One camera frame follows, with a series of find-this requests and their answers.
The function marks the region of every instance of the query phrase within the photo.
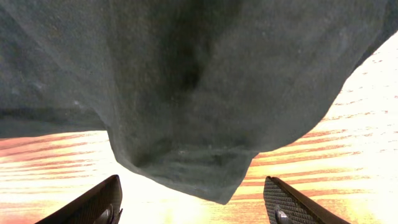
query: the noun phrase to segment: black fabric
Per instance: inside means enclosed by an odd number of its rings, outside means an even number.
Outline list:
[[[227,203],[397,26],[396,0],[0,0],[0,138],[105,129],[129,170]]]

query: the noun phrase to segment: wooden surface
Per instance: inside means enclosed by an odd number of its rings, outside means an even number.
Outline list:
[[[280,177],[352,223],[396,223],[398,35],[357,69],[321,123],[262,153],[229,204],[200,200],[118,165],[105,132],[0,139],[0,223],[33,223],[111,174],[123,185],[121,223],[268,223],[262,190]]]

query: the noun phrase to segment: garment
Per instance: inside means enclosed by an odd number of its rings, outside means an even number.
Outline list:
[[[0,0],[0,138],[107,130],[116,160],[227,203],[398,29],[396,0]]]

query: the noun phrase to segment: tabletop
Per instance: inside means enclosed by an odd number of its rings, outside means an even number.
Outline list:
[[[351,223],[395,223],[398,34],[345,83],[294,143],[253,159],[227,205],[156,184],[119,165],[104,131],[0,139],[0,223],[34,223],[119,174],[120,223],[268,223],[262,190],[279,177]]]

